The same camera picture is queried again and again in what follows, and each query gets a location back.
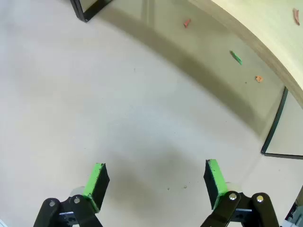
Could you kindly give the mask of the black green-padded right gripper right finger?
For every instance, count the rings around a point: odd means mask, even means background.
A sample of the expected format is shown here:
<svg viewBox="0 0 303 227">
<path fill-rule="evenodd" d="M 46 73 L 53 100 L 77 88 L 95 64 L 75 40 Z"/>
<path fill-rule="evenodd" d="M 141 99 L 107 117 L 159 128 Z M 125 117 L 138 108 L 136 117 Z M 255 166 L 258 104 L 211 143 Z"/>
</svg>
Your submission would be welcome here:
<svg viewBox="0 0 303 227">
<path fill-rule="evenodd" d="M 247 197 L 242 192 L 230 191 L 215 159 L 205 161 L 204 180 L 212 213 L 203 227 L 226 227 L 239 222 L 243 227 L 278 227 L 279 223 L 268 194 L 259 192 Z"/>
</svg>

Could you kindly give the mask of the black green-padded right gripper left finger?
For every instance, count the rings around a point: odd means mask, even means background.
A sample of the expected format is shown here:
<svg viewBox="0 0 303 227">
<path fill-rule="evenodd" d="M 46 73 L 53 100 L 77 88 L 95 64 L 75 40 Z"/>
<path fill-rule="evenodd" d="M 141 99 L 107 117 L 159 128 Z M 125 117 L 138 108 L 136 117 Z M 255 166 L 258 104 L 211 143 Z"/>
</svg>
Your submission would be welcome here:
<svg viewBox="0 0 303 227">
<path fill-rule="evenodd" d="M 83 192 L 65 201 L 47 198 L 36 217 L 35 227 L 101 227 L 96 214 L 100 212 L 109 184 L 105 163 L 96 163 Z"/>
</svg>

